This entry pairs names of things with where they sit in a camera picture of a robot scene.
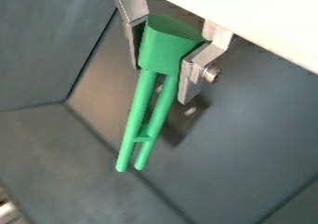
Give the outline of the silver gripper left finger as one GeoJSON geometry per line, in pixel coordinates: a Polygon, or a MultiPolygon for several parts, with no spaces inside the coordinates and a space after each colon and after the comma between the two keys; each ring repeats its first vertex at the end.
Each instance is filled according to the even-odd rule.
{"type": "Polygon", "coordinates": [[[123,19],[125,33],[130,44],[131,64],[139,70],[139,47],[150,14],[147,0],[115,0],[115,6],[123,19]]]}

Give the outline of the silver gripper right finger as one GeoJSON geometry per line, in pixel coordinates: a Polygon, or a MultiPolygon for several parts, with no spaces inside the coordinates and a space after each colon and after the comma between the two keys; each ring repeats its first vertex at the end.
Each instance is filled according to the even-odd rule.
{"type": "Polygon", "coordinates": [[[178,100],[187,104],[202,91],[203,81],[214,84],[221,77],[221,68],[215,65],[217,58],[235,43],[234,33],[206,20],[203,23],[203,42],[193,49],[182,60],[178,100]]]}

